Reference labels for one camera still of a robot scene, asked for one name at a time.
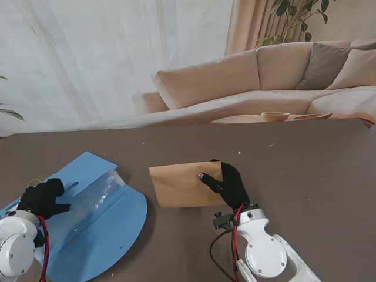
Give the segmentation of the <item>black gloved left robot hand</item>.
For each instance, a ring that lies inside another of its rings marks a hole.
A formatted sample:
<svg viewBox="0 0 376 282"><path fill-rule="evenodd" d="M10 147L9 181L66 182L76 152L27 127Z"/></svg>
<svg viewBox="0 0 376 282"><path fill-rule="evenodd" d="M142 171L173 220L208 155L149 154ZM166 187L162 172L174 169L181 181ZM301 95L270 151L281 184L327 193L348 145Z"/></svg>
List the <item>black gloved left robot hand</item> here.
<svg viewBox="0 0 376 282"><path fill-rule="evenodd" d="M65 192L62 181L58 178L51 178L36 186L27 188L22 195L18 210L28 211L44 220L52 216L68 212L71 204L57 204L56 199L63 196Z"/></svg>

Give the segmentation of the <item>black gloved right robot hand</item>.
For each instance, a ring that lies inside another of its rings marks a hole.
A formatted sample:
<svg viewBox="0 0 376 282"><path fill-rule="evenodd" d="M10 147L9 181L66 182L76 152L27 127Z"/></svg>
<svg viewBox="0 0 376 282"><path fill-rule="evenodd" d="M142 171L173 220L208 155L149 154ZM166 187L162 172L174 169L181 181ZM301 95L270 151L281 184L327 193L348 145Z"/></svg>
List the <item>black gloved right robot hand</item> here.
<svg viewBox="0 0 376 282"><path fill-rule="evenodd" d="M234 212L250 204L250 199L245 190L239 171L232 165L220 162L223 180L219 181L206 173L199 173L199 180L213 192L221 195L225 203Z"/></svg>

